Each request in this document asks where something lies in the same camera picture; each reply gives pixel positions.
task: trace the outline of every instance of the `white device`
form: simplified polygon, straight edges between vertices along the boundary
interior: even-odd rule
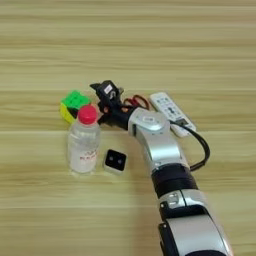
[[[150,95],[150,102],[159,112],[163,113],[168,120],[174,121],[178,124],[190,128],[193,131],[196,131],[195,125],[165,92],[159,92]],[[182,129],[178,125],[171,124],[171,128],[179,137],[190,135],[188,131]]]

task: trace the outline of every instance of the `wooden table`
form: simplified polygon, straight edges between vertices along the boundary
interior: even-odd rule
[[[59,102],[112,79],[125,96],[166,91],[212,157],[195,173],[235,255],[256,255],[256,1],[1,0],[0,248],[3,256],[162,255],[156,195],[138,143],[102,127],[95,174],[66,163]],[[179,140],[189,161],[193,138]],[[108,148],[125,174],[104,172]]]

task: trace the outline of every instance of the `small black box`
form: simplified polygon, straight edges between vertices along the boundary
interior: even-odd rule
[[[106,170],[115,174],[121,174],[124,170],[126,155],[115,150],[109,149],[107,152],[104,167]]]

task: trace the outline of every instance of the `clear plastic bottle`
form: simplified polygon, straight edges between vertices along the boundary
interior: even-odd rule
[[[95,168],[99,142],[97,111],[91,105],[83,106],[68,135],[68,160],[72,171],[89,173]]]

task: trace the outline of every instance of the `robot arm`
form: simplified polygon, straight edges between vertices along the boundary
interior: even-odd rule
[[[91,85],[101,120],[128,130],[142,145],[159,200],[164,256],[233,256],[228,240],[199,191],[181,148],[161,113],[123,106],[111,81]]]

